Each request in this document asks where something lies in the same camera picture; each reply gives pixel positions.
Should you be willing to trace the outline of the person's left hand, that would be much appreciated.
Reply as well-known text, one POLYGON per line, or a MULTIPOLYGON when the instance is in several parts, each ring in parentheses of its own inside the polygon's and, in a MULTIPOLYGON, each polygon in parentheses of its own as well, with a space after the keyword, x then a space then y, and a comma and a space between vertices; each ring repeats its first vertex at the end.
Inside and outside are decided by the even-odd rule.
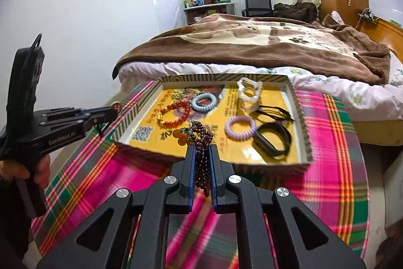
MULTIPOLYGON (((51 157, 45 155, 37 164, 33 170, 33 180, 42 189, 49 185, 49 179, 51 176, 51 157)), ((31 176, 31 172, 18 162, 11 160, 1 161, 1 179, 8 182, 14 179, 28 179, 31 176)))

